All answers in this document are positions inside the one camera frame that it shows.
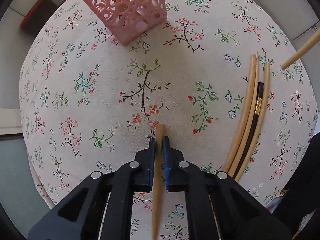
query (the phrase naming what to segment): wooden stick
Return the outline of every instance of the wooden stick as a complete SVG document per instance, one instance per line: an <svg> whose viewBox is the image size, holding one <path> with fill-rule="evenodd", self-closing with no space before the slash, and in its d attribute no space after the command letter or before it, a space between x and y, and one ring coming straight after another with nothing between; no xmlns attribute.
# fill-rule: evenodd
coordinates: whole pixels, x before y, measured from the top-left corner
<svg viewBox="0 0 320 240"><path fill-rule="evenodd" d="M250 106L251 106L251 101L252 101L252 96L253 96L255 76L256 76L254 66L255 66L255 64L250 64L249 82L248 82L248 86L247 86L247 92L245 94L244 106L243 106L243 110L241 113L241 118L239 121L238 130L236 132L235 137L233 138L233 143L232 143L230 152L228 154L227 160L226 160L226 162L223 166L223 169L222 169L224 172L228 172L228 170L233 162L233 159L235 158L235 155L237 153L237 150L239 148L239 145L240 145L243 133L244 133L245 126L248 121L248 116L250 113Z"/></svg>
<svg viewBox="0 0 320 240"><path fill-rule="evenodd" d="M162 140L165 135L165 126L163 124L157 125L156 134L156 155L155 155L155 168L153 177L153 200L152 200L152 240L158 239L161 214L162 214L162 202L164 193L164 184L162 183L161 176L163 172L161 170L161 165L163 164L162 156Z"/></svg>
<svg viewBox="0 0 320 240"><path fill-rule="evenodd" d="M295 63L299 58L305 55L314 45L320 41L320 29L318 29L315 34L299 49L295 54L293 54L285 63L281 65L282 70L285 70L291 64Z"/></svg>
<svg viewBox="0 0 320 240"><path fill-rule="evenodd" d="M266 63L264 66L264 77L263 77L263 97L262 97L262 102L261 102L261 108L260 108L260 114L259 114L259 119L257 122L257 126L256 126L256 130L254 131L254 135L252 137L252 141L248 150L248 153L244 159L244 162L242 163L242 166L236 176L235 181L239 181L239 179L241 178L244 169L247 167L248 161L250 160L251 154L254 151L254 148L256 146L256 142L258 139L258 136L260 134L261 131L261 127L264 121L264 115L267 109L267 102L268 102L268 94L270 93L269 90L269 86L270 86L270 64Z"/></svg>
<svg viewBox="0 0 320 240"><path fill-rule="evenodd" d="M251 129L251 124L252 124L252 120L253 120L253 115L254 115L254 110L255 110L255 107L256 107L256 101L257 101L257 90L258 90L258 66L257 66L257 56L256 55L251 55L251 60L250 60L250 65L254 65L255 67L255 72L256 72L256 75L255 75L255 82L254 82L254 89L253 89L253 96L252 96L252 101L251 101L251 107L250 107L250 112L249 112L249 117L248 117L248 121L247 121L247 125L245 126L245 129L244 129L244 134L242 136L242 139L241 139L241 143L239 145L239 148L238 148L238 151L236 153L236 156L232 162L232 165L228 171L228 175L229 176L233 176L235 171L236 171L236 168L238 167L238 164L239 164L239 161L241 159L241 156L243 154L243 151L244 151L244 147L247 143L247 140L248 140L248 136L249 136L249 132L250 132L250 129Z"/></svg>

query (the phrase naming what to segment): floral tablecloth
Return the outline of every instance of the floral tablecloth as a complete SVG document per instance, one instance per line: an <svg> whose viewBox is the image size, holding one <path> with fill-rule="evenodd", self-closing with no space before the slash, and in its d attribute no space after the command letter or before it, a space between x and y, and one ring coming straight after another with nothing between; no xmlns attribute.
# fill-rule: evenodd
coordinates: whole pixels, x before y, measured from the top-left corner
<svg viewBox="0 0 320 240"><path fill-rule="evenodd" d="M127 46L82 0L67 0L21 69L23 134L36 188L50 207L92 171L116 171L159 122L203 171L223 166L236 133L251 53L271 64L267 113L240 184L263 205L299 165L317 121L295 50L252 0L165 0L168 20ZM150 238L152 194L135 193L131 234ZM187 238L184 195L167 193L161 238Z"/></svg>

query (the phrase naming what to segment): metal screw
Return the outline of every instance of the metal screw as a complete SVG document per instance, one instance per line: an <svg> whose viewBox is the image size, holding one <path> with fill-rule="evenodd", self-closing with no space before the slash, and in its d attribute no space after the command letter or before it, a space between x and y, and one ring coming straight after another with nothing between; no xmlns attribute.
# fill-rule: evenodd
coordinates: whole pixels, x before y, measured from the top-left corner
<svg viewBox="0 0 320 240"><path fill-rule="evenodd" d="M93 179L98 179L100 177L101 177L101 173L98 171L91 173L91 178L93 178Z"/></svg>
<svg viewBox="0 0 320 240"><path fill-rule="evenodd" d="M224 171L219 171L217 174L217 177L219 179L226 179L228 177L228 175Z"/></svg>
<svg viewBox="0 0 320 240"><path fill-rule="evenodd" d="M134 161L134 162L130 162L129 166L131 168L138 168L140 166L140 163Z"/></svg>
<svg viewBox="0 0 320 240"><path fill-rule="evenodd" d="M186 161L182 161L182 162L179 162L179 166L180 166L181 168L186 168L186 167L189 166L189 163L186 162Z"/></svg>

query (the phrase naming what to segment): gray floor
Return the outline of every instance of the gray floor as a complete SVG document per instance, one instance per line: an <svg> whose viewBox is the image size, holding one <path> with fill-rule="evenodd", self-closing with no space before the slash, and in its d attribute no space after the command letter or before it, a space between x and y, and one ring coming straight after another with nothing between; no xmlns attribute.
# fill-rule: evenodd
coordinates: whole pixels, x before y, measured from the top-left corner
<svg viewBox="0 0 320 240"><path fill-rule="evenodd" d="M24 140L0 141L0 156L0 202L27 237L30 228L50 209L33 184Z"/></svg>

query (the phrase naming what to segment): pink plastic basket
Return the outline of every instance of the pink plastic basket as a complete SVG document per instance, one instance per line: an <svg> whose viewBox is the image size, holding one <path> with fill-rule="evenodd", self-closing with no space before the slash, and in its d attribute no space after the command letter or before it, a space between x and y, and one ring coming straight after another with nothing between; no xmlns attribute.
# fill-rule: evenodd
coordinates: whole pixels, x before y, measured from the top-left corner
<svg viewBox="0 0 320 240"><path fill-rule="evenodd" d="M123 45L167 19L164 0L83 1Z"/></svg>

